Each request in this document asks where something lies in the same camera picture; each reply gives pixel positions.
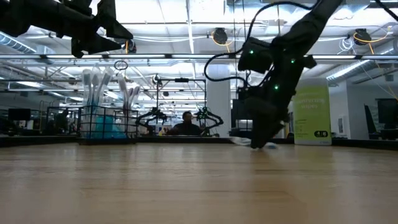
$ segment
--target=yellow cable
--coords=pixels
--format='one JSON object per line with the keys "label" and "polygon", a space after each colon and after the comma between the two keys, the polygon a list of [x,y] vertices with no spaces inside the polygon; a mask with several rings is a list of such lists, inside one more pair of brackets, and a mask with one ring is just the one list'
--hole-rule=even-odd
{"label": "yellow cable", "polygon": [[227,44],[219,44],[219,43],[217,43],[217,42],[214,40],[214,31],[211,33],[211,39],[213,40],[213,42],[214,42],[216,45],[225,46],[225,47],[226,47],[226,50],[227,50],[228,53],[229,53],[229,47],[228,47],[228,46],[231,45],[233,41],[231,41],[231,42],[229,42],[229,43],[227,43]]}
{"label": "yellow cable", "polygon": [[[372,52],[372,54],[374,54],[374,51],[373,51],[373,47],[372,47],[372,45],[369,43],[369,47],[370,47],[370,49],[371,49],[371,52]],[[390,87],[390,85],[388,84],[388,82],[386,82],[386,85],[387,85],[387,87],[388,87],[388,89],[390,90],[390,93],[394,96],[394,98],[398,101],[398,97],[397,97],[397,95],[394,93],[394,91],[392,91],[392,88]]]}
{"label": "yellow cable", "polygon": [[377,39],[377,40],[362,40],[362,39],[357,38],[355,36],[356,34],[358,34],[358,33],[354,34],[354,36],[353,36],[354,39],[359,40],[359,41],[364,42],[364,43],[376,43],[376,42],[379,42],[380,40],[384,40],[388,36],[388,33],[386,33],[386,35],[384,37],[381,37],[380,39]]}

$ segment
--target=wooden tabletop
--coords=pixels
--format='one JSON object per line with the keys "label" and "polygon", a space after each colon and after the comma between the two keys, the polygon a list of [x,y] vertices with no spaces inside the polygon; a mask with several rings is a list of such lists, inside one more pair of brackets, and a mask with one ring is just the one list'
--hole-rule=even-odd
{"label": "wooden tabletop", "polygon": [[397,223],[398,152],[230,144],[0,149],[0,223]]}

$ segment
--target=man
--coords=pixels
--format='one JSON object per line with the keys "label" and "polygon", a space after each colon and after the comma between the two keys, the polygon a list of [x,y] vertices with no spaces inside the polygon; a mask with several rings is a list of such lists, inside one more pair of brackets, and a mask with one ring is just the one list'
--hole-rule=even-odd
{"label": "man", "polygon": [[176,124],[167,134],[169,135],[190,135],[199,136],[202,130],[199,126],[192,124],[192,114],[186,111],[182,114],[183,122]]}

